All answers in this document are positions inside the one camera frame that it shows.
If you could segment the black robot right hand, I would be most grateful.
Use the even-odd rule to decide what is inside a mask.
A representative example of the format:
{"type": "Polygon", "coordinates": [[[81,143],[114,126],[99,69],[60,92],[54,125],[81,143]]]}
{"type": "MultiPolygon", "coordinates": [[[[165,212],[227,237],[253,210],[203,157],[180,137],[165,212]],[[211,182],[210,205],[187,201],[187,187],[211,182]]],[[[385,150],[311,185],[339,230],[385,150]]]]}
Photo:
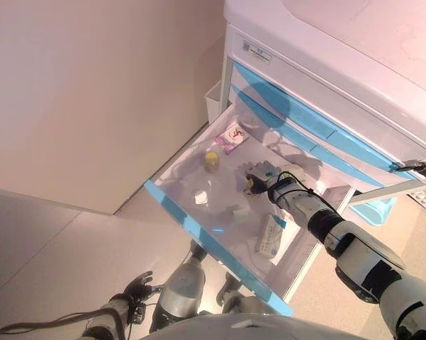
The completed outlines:
{"type": "Polygon", "coordinates": [[[247,181],[245,193],[248,195],[259,195],[267,192],[276,183],[281,170],[269,161],[263,161],[256,164],[245,164],[243,172],[247,181]]]}

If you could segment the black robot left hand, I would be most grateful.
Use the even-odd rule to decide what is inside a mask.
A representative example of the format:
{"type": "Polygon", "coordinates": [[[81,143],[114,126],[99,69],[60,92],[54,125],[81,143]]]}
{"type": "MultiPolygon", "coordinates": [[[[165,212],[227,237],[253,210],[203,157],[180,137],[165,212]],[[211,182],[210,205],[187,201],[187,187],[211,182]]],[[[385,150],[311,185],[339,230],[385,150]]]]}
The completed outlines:
{"type": "Polygon", "coordinates": [[[127,297],[129,305],[137,305],[139,302],[144,302],[154,294],[161,293],[164,286],[151,286],[153,272],[146,271],[132,280],[124,289],[123,294],[127,297]]]}

